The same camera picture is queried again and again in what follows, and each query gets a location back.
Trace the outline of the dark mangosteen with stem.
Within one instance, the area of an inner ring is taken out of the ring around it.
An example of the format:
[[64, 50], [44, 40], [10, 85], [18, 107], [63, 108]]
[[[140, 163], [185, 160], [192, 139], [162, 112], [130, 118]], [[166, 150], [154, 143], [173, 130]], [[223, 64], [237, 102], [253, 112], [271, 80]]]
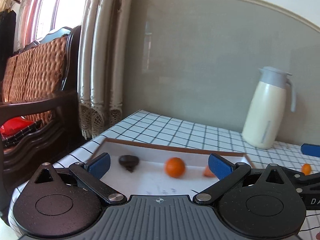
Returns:
[[139, 158], [135, 155], [122, 155], [119, 157], [118, 162], [127, 171], [133, 172], [139, 164]]

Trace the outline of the red cushion on bench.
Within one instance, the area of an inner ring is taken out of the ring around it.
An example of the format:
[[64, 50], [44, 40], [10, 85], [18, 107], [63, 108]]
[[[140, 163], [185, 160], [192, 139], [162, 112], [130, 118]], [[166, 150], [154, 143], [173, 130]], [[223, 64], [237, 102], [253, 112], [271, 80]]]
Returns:
[[12, 118], [8, 121], [6, 121], [1, 126], [1, 136], [3, 139], [13, 136], [19, 131], [27, 128], [28, 126], [32, 125], [33, 122], [30, 120], [27, 120], [21, 116]]

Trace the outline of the orange kumquat in box left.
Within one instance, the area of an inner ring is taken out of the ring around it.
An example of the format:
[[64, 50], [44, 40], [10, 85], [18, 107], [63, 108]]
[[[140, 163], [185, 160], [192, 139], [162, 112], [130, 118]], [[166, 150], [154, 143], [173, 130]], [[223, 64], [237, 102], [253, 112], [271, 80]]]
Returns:
[[185, 163], [178, 157], [170, 158], [165, 162], [164, 171], [171, 178], [180, 178], [185, 173]]

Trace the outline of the black coat on rack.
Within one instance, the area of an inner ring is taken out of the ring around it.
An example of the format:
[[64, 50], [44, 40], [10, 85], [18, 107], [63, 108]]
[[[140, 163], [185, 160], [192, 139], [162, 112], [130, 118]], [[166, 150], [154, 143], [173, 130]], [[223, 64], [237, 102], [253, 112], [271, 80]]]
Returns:
[[12, 55], [16, 28], [16, 12], [1, 11], [0, 23], [0, 80], [3, 80], [7, 59]]

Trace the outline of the dark wooden sofa bench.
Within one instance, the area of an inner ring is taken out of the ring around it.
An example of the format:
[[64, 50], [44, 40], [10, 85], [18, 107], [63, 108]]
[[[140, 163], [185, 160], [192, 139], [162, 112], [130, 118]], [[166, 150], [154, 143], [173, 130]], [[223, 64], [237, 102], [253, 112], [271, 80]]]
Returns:
[[84, 142], [77, 94], [80, 33], [77, 26], [8, 59], [1, 124], [20, 117], [29, 125], [1, 136], [2, 211], [8, 209], [14, 189], [41, 163], [54, 163]]

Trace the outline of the carrot chunk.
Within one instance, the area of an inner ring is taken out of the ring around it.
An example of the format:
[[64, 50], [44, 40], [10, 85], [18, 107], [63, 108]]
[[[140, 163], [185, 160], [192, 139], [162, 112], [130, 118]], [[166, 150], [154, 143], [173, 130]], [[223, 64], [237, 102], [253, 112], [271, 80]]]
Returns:
[[203, 172], [203, 176], [204, 177], [208, 177], [208, 178], [215, 178], [216, 175], [213, 174], [213, 172], [209, 169], [209, 166], [206, 166]]

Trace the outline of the beige lace curtain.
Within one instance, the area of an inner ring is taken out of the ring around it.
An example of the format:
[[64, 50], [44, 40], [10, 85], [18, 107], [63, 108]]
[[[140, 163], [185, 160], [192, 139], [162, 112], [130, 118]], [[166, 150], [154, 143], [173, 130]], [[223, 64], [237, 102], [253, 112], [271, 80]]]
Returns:
[[78, 66], [82, 135], [97, 137], [122, 117], [124, 56], [131, 0], [22, 0], [15, 45], [81, 25]]

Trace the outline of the orange kumquat on table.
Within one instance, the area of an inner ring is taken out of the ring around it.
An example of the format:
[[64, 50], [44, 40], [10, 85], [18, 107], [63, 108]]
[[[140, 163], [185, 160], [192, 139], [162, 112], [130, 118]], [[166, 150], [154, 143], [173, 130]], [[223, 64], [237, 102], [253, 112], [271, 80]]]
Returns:
[[311, 174], [311, 171], [312, 171], [312, 168], [311, 168], [311, 165], [310, 164], [303, 164], [303, 166], [302, 166], [302, 172], [306, 175], [306, 176], [308, 176], [308, 175], [310, 175]]

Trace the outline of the white shallow cardboard box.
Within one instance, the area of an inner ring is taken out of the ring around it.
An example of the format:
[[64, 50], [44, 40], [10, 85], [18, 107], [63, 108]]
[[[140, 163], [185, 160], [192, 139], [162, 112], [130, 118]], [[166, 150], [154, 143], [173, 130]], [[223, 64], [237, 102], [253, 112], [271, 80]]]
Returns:
[[[93, 152], [93, 157], [102, 153], [111, 157], [110, 169], [101, 181], [126, 197], [131, 195], [189, 195], [203, 191], [218, 182], [216, 177], [203, 175], [208, 165], [209, 150], [144, 144], [106, 138]], [[118, 159], [122, 155], [134, 155], [139, 164], [133, 172], [120, 166]], [[165, 172], [164, 165], [170, 158], [178, 157], [185, 163], [185, 173], [181, 178], [171, 178]]]

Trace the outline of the cream and grey thermos jug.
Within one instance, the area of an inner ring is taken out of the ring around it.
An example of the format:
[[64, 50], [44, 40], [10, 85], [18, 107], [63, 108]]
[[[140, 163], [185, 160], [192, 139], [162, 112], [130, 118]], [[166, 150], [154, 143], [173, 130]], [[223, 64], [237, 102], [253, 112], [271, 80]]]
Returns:
[[276, 140], [284, 116], [287, 87], [291, 88], [291, 112], [296, 111], [297, 96], [289, 79], [290, 73], [274, 67], [259, 70], [261, 76], [247, 113], [242, 138], [254, 147], [269, 149]]

